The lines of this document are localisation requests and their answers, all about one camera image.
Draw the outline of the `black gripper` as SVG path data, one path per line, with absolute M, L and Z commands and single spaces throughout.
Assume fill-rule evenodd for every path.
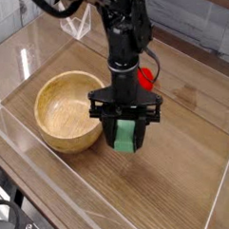
M 109 64 L 108 67 L 110 85 L 94 89 L 87 95 L 89 116 L 102 122 L 105 140 L 110 147 L 115 143 L 116 120 L 137 121 L 133 133 L 134 150 L 137 151 L 143 146 L 146 125 L 160 121 L 162 96 L 140 86 L 138 65 L 116 67 Z

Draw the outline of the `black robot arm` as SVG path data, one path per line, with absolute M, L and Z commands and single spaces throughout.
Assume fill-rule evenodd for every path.
M 162 96 L 146 87 L 154 85 L 159 76 L 149 76 L 140 67 L 142 53 L 155 62 L 160 60 L 148 47 L 153 35 L 146 0 L 69 0 L 65 10 L 46 0 L 31 1 L 45 13 L 63 19 L 84 2 L 96 7 L 108 41 L 111 78 L 109 86 L 88 93 L 89 116 L 101 122 L 106 143 L 114 150 L 134 153 L 141 149 L 146 127 L 160 120 L 162 106 Z

